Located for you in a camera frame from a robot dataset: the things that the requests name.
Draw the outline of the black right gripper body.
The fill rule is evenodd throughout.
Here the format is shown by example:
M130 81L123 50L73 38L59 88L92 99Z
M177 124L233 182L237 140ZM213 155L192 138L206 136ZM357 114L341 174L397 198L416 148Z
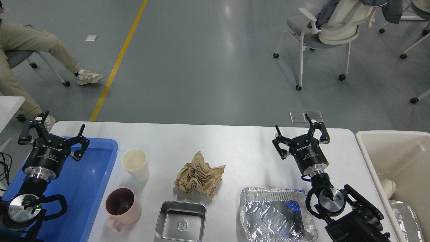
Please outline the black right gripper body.
M319 140L307 134L292 140L289 153L293 155L302 175L310 176L315 170L324 170L328 167L329 163L319 146Z

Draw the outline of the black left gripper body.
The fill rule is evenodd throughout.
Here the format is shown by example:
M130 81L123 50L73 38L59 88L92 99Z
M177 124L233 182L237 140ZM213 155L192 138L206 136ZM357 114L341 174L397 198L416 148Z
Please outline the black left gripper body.
M31 174L44 173L46 180L53 180L60 176L67 156L71 153L71 146L61 136L51 136L51 144L45 139L37 138L33 142L33 149L23 164L23 172L30 177Z

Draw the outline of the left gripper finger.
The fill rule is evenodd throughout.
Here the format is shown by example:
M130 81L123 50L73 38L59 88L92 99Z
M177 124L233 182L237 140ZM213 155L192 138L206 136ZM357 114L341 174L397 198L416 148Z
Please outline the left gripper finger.
M90 144L90 141L85 136L83 136L84 129L85 129L85 124L82 124L77 136L72 137L70 139L65 139L63 141L63 153L66 156L70 156L75 161L80 161L81 158L83 158ZM80 144L80 149L75 150L74 153L71 154L71 147L75 144Z
M51 144L51 136L45 121L50 120L49 111L46 111L41 120L28 119L28 122L24 126L17 143L19 145L32 144L36 139L43 138L46 144Z

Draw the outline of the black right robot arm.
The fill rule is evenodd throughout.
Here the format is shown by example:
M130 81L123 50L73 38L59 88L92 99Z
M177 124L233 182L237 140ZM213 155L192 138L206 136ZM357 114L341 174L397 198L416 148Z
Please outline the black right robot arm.
M301 173L301 179L311 183L307 193L306 209L317 219L326 222L325 230L334 242L388 242L390 233L383 233L381 211L350 185L336 189L325 172L329 162L320 144L329 143L329 134L323 122L312 121L307 133L295 138L276 134L272 143L281 159L292 155Z

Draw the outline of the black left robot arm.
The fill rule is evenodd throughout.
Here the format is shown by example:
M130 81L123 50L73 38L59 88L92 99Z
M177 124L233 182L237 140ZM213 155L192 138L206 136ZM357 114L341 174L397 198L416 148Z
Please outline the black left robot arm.
M18 139L18 144L32 144L23 172L26 177L19 192L9 201L1 200L1 221L8 230L25 233L25 237L6 235L6 242L36 242L44 221L57 219L68 209L66 198L61 194L45 196L47 186L60 176L67 157L80 161L90 141L83 132L69 139L50 134L42 119L30 119Z

